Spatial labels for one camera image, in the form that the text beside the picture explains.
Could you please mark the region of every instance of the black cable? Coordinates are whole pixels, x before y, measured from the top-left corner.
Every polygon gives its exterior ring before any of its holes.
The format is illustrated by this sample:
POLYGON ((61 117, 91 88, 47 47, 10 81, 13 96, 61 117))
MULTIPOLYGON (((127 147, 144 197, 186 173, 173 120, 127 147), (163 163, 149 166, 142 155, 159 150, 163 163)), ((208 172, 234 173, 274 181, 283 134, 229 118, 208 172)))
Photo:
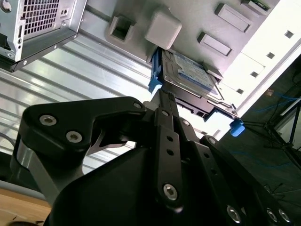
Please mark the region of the black cable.
POLYGON ((12 144, 12 146, 15 147, 16 144, 15 144, 14 140, 12 138, 10 138, 9 136, 7 136, 4 133, 0 133, 0 137, 3 137, 4 139, 8 140, 12 144))

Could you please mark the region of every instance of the bolt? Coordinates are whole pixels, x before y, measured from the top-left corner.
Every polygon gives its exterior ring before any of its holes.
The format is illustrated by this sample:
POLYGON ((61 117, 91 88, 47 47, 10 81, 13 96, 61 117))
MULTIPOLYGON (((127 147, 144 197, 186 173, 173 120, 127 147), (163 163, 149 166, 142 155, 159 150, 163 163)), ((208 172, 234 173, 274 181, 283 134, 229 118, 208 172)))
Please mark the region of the bolt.
POLYGON ((40 117, 40 123, 44 126, 53 126, 56 124, 56 119, 55 117, 46 114, 40 117))
POLYGON ((71 143, 79 143, 80 141, 82 141, 82 136, 80 133, 75 132, 75 131, 70 131, 66 134, 66 138, 67 140, 69 140, 69 142, 71 143))
POLYGON ((165 196, 172 201, 175 201, 178 198, 177 190, 170 184, 164 185, 163 191, 165 196))
POLYGON ((283 212, 283 210, 279 209, 279 214, 283 218, 283 220, 285 220, 287 223, 291 222, 290 219, 289 219, 289 217, 287 216, 286 213, 283 212))
POLYGON ((183 122, 186 126, 190 126, 190 123, 189 123, 188 121, 186 121, 185 119, 183 119, 182 122, 183 122))
POLYGON ((240 224, 241 222, 240 216, 232 206, 227 206, 227 212, 235 223, 240 224))
POLYGON ((271 209, 267 208, 267 213, 274 222, 277 222, 277 217, 275 216, 275 214, 272 212, 271 209))
POLYGON ((139 109, 141 109, 142 107, 141 107, 141 105, 140 104, 138 104, 138 103, 134 103, 134 106, 136 107, 136 108, 139 108, 139 109))
POLYGON ((211 144, 213 144, 213 145, 216 144, 216 141, 213 138, 209 137, 208 140, 211 144))
POLYGON ((169 116, 169 113, 166 111, 162 111, 162 114, 164 114, 165 116, 169 116))

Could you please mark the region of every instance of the screw hole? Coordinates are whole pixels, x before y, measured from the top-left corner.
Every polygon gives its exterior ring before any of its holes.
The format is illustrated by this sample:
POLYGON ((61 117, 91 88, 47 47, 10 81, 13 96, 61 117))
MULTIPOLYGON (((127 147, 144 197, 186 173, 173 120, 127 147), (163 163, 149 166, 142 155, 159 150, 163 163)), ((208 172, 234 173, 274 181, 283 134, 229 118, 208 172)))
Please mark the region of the screw hole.
POLYGON ((167 139, 168 139, 170 142, 173 142, 173 141, 174 141, 174 139, 173 139, 172 137, 170 137, 170 136, 167 136, 167 139))
POLYGON ((204 153, 204 156, 208 159, 210 158, 210 156, 207 153, 204 153))
POLYGON ((174 152, 173 152, 172 150, 170 150, 170 149, 167 149, 167 154, 173 156, 173 155, 174 155, 174 152))
POLYGON ((217 172, 215 169, 211 169, 211 172, 214 174, 214 175, 217 175, 217 172))

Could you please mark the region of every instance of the rectangular slot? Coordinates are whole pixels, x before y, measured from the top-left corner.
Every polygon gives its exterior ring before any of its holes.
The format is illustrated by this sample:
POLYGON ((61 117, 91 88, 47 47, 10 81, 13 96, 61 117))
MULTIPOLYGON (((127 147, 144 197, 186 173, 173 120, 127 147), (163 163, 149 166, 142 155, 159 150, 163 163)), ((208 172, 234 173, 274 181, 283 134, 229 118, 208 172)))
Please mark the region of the rectangular slot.
POLYGON ((131 21, 126 19, 124 16, 120 16, 117 18, 117 21, 115 21, 115 28, 113 29, 112 35, 116 38, 125 41, 127 37, 127 33, 131 28, 131 21))
POLYGON ((222 44, 220 41, 212 38, 206 33, 202 32, 198 38, 198 42, 202 45, 218 53, 221 56, 227 57, 232 51, 228 46, 222 44))
POLYGON ((201 117, 201 118, 203 118, 204 115, 205 115, 205 113, 203 113, 203 112, 198 112, 198 113, 197 113, 197 116, 199 116, 199 117, 201 117))
POLYGON ((239 94, 243 94, 244 93, 244 91, 242 89, 238 89, 238 90, 236 90, 236 92, 239 93, 239 94))
POLYGON ((268 53, 268 54, 267 54, 267 57, 270 58, 270 59, 273 59, 274 56, 275 56, 275 54, 272 54, 272 53, 268 53))
POLYGON ((22 36, 22 25, 19 27, 19 35, 18 38, 20 38, 22 36))
POLYGON ((254 78, 256 78, 256 77, 258 76, 258 73, 252 72, 251 75, 252 75, 254 78))
POLYGON ((216 9, 215 14, 242 32, 246 32, 252 23, 248 18, 226 4, 220 4, 216 9))
POLYGON ((293 36, 293 33, 290 31, 287 31, 284 35, 290 39, 293 36))

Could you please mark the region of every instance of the wooden surface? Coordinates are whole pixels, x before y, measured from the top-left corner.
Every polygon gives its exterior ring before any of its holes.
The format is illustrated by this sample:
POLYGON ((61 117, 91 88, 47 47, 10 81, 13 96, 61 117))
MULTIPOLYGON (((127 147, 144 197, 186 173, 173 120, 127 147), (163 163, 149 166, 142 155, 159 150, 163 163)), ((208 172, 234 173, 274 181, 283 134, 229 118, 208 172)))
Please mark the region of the wooden surface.
POLYGON ((51 208, 45 201, 0 189, 0 226, 13 221, 45 221, 50 211, 51 208))

